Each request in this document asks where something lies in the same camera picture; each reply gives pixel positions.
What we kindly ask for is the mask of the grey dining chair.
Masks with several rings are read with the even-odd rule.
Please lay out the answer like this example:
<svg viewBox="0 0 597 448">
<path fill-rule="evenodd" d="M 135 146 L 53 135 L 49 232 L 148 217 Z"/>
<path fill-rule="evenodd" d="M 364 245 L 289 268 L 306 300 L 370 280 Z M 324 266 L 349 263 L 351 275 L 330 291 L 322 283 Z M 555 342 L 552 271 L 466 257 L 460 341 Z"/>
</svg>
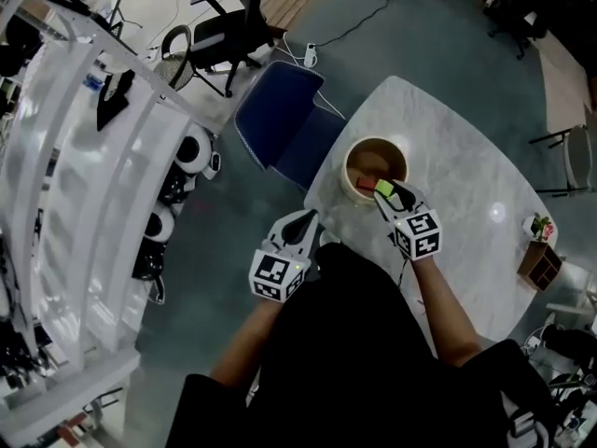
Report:
<svg viewBox="0 0 597 448">
<path fill-rule="evenodd" d="M 586 124 L 550 133 L 532 139 L 534 145 L 549 139 L 556 139 L 549 148 L 562 146 L 566 186 L 560 189 L 537 189 L 537 193 L 549 194 L 553 198 L 576 196 L 582 193 L 597 193 L 597 183 L 592 182 L 593 153 L 590 132 Z"/>
</svg>

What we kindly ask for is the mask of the black mesh chair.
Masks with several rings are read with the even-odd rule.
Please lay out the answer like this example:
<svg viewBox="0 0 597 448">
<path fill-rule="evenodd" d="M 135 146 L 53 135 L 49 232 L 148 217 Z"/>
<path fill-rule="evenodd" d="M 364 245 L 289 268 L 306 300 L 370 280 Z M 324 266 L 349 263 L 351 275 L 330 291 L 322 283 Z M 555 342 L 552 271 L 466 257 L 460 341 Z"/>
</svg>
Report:
<svg viewBox="0 0 597 448">
<path fill-rule="evenodd" d="M 172 43 L 177 37 L 185 38 L 182 50 L 173 51 Z M 154 73 L 166 81 L 175 91 L 182 90 L 194 77 L 194 70 L 189 60 L 191 32 L 186 25 L 177 25 L 163 38 L 160 46 L 160 60 Z"/>
</svg>

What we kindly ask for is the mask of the person's left forearm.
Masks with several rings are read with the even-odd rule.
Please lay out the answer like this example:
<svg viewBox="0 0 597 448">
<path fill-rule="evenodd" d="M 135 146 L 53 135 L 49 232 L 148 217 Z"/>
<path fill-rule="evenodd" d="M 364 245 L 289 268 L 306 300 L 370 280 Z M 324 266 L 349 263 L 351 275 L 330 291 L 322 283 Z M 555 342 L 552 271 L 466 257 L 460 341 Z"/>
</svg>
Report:
<svg viewBox="0 0 597 448">
<path fill-rule="evenodd" d="M 283 305 L 261 299 L 233 335 L 210 372 L 220 384 L 246 395 L 260 367 L 260 359 Z"/>
</svg>

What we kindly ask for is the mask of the blue upholstered chair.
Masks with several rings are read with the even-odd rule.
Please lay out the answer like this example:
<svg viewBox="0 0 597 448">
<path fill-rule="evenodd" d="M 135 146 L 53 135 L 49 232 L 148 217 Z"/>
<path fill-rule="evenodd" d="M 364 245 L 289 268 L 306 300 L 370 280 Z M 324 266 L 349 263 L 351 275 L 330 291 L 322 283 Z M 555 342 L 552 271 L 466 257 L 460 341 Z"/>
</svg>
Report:
<svg viewBox="0 0 597 448">
<path fill-rule="evenodd" d="M 317 105 L 324 79 L 285 61 L 270 63 L 243 97 L 234 124 L 258 166 L 309 189 L 346 122 Z"/>
</svg>

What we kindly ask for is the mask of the person's right forearm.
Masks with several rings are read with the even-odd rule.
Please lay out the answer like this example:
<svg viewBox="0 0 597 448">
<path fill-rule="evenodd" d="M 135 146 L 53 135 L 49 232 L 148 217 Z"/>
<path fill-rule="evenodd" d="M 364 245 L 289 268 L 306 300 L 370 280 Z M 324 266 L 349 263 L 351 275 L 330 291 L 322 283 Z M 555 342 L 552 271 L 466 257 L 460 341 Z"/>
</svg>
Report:
<svg viewBox="0 0 597 448">
<path fill-rule="evenodd" d="M 481 353 L 479 336 L 432 257 L 411 263 L 437 357 L 462 367 Z"/>
</svg>

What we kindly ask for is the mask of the potted pink flower plant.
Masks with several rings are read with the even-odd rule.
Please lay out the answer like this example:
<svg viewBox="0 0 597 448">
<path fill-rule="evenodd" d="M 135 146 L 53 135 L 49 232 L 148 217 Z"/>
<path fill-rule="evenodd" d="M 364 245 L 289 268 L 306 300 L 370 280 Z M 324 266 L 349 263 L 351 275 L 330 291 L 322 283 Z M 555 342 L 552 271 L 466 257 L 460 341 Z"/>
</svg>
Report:
<svg viewBox="0 0 597 448">
<path fill-rule="evenodd" d="M 556 226 L 547 216 L 535 213 L 522 222 L 523 231 L 533 240 L 547 243 L 556 239 Z"/>
</svg>

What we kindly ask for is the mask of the white display shelf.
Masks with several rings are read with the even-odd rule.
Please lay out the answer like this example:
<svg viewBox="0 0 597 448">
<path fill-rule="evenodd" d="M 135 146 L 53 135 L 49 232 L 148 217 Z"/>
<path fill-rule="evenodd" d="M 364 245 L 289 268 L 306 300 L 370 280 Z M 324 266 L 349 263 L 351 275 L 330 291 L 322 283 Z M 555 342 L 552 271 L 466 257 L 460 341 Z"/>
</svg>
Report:
<svg viewBox="0 0 597 448">
<path fill-rule="evenodd" d="M 0 32 L 24 0 L 0 0 Z M 132 278 L 174 154 L 212 122 L 128 45 L 67 0 L 64 26 L 21 92 L 0 169 L 0 232 L 11 321 L 32 356 L 41 325 L 54 373 L 0 399 L 0 438 L 34 442 L 123 382 L 147 293 Z"/>
</svg>

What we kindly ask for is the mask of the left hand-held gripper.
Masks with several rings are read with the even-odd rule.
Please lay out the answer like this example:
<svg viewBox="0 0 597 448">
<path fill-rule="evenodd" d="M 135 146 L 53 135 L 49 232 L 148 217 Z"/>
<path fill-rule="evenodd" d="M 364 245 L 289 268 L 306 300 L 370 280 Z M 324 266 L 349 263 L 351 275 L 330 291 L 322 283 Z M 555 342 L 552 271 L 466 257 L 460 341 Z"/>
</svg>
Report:
<svg viewBox="0 0 597 448">
<path fill-rule="evenodd" d="M 305 281 L 319 225 L 316 210 L 299 210 L 276 220 L 255 251 L 248 274 L 253 294 L 286 303 Z"/>
</svg>

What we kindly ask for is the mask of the white round robot toy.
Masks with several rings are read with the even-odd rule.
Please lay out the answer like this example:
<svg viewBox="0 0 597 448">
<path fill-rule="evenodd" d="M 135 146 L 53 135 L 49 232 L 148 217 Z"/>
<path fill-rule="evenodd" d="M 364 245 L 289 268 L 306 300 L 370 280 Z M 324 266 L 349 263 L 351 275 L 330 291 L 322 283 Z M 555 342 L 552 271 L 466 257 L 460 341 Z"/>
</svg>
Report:
<svg viewBox="0 0 597 448">
<path fill-rule="evenodd" d="M 176 166 L 187 176 L 203 175 L 213 180 L 222 165 L 214 138 L 197 124 L 191 124 L 174 157 Z"/>
<path fill-rule="evenodd" d="M 156 203 L 144 231 L 144 238 L 157 244 L 167 244 L 174 232 L 175 218 L 171 209 Z"/>
</svg>

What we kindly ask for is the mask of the cream patterned bucket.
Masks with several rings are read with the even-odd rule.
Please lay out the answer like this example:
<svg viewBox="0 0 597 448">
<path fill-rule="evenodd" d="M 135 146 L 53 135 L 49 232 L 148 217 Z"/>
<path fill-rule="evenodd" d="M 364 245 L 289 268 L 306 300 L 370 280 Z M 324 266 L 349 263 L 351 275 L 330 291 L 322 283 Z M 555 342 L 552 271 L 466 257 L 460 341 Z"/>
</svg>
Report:
<svg viewBox="0 0 597 448">
<path fill-rule="evenodd" d="M 356 140 L 346 151 L 340 166 L 340 184 L 345 195 L 355 204 L 375 203 L 373 192 L 357 189 L 358 177 L 406 182 L 409 176 L 407 158 L 393 141 L 380 136 Z"/>
</svg>

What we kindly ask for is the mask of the brown wooden desk organizer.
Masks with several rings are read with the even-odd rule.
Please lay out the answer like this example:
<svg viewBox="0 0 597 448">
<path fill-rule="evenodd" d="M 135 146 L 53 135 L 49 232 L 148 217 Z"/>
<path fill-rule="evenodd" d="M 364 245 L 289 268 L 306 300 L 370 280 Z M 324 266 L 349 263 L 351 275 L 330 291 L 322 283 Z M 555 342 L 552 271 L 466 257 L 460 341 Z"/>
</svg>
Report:
<svg viewBox="0 0 597 448">
<path fill-rule="evenodd" d="M 550 245 L 532 241 L 527 247 L 517 274 L 534 290 L 545 292 L 557 278 L 561 267 L 562 260 Z"/>
</svg>

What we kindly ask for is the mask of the person's black shirt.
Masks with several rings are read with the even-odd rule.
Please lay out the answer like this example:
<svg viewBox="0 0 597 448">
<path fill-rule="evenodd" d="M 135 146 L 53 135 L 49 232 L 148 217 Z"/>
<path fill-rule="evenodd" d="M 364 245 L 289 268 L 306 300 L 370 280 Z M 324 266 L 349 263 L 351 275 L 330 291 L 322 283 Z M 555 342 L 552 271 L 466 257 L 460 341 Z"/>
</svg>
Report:
<svg viewBox="0 0 597 448">
<path fill-rule="evenodd" d="M 446 364 L 383 269 L 337 243 L 315 260 L 248 393 L 190 374 L 165 448 L 551 448 L 554 402 L 515 342 Z"/>
</svg>

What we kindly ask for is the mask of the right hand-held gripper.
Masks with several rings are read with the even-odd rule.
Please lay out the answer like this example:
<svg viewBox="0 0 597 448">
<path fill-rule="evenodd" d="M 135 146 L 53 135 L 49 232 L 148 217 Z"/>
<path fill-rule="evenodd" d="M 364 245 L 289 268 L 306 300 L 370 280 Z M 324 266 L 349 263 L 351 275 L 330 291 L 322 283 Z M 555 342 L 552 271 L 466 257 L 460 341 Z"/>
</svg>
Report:
<svg viewBox="0 0 597 448">
<path fill-rule="evenodd" d="M 425 259 L 442 249 L 442 227 L 437 211 L 428 206 L 423 193 L 403 181 L 394 180 L 391 200 L 376 190 L 374 201 L 388 223 L 388 238 L 411 261 Z"/>
</svg>

